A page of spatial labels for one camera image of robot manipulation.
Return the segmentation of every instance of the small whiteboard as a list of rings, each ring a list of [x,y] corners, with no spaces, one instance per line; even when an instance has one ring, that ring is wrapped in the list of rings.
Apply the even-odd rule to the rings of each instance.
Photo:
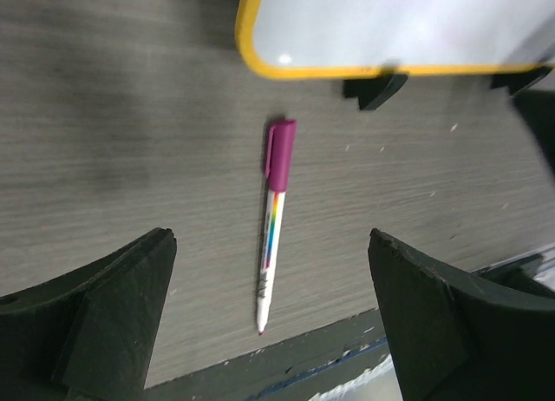
[[[521,71],[555,58],[555,0],[241,0],[236,38],[270,78]]]

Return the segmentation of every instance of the rainbow stripe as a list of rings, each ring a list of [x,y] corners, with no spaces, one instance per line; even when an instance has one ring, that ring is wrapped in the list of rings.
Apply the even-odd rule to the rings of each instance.
[[[274,193],[274,202],[271,205],[271,217],[270,217],[270,228],[268,230],[268,252],[266,254],[265,267],[268,269],[270,267],[271,259],[271,247],[274,244],[274,233],[276,231],[276,218],[278,216],[278,202],[279,193]]]

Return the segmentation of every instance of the magenta marker cap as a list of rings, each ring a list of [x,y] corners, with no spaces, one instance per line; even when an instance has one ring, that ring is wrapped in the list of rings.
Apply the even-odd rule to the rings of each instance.
[[[264,172],[268,179],[268,187],[276,193],[287,190],[296,132],[297,121],[289,120],[272,123],[268,131],[268,150]]]

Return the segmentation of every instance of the marker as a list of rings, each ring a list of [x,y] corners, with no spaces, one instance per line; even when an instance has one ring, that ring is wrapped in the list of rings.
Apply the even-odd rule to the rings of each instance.
[[[268,131],[268,150],[264,175],[268,180],[268,201],[264,222],[264,244],[258,281],[258,335],[262,335],[270,312],[271,291],[276,275],[279,233],[284,215],[285,191],[289,181],[293,144],[297,132],[296,121],[273,123]]]

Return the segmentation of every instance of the blue edge strip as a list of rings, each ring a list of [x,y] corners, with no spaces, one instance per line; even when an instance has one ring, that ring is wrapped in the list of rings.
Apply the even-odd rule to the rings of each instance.
[[[259,398],[262,398],[262,397],[267,397],[268,395],[271,395],[271,394],[275,394],[276,392],[278,392],[280,390],[283,390],[283,388],[285,388],[287,386],[294,385],[298,382],[304,381],[305,379],[313,377],[314,375],[316,375],[316,374],[318,374],[322,371],[326,371],[329,368],[333,368],[335,366],[343,364],[343,363],[349,361],[352,358],[356,358],[357,356],[363,355],[364,353],[371,352],[374,349],[376,349],[376,348],[378,348],[382,345],[386,345],[387,343],[388,343],[388,340],[386,338],[382,338],[380,340],[377,340],[376,342],[372,343],[368,347],[365,347],[364,349],[361,349],[360,351],[351,352],[348,355],[345,355],[342,358],[336,359],[335,361],[333,361],[331,363],[327,363],[326,365],[318,366],[317,368],[311,369],[307,372],[300,373],[300,374],[296,375],[294,378],[291,378],[287,381],[281,382],[277,385],[273,385],[273,386],[263,390],[262,392],[260,392],[257,396],[252,396],[252,397],[249,397],[248,399],[249,400],[259,399]]]

